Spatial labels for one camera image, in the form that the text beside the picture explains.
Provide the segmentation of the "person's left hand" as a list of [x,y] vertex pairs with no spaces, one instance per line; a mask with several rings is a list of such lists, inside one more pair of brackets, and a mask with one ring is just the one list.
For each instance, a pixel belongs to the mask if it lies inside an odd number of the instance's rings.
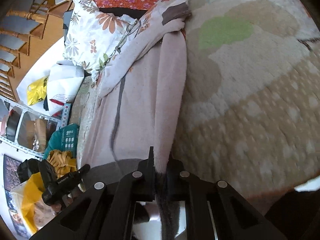
[[61,200],[58,200],[55,204],[51,205],[51,210],[53,216],[57,216],[61,211],[63,211],[67,206],[71,205],[76,198],[83,194],[83,191],[77,186],[71,193],[64,195]]

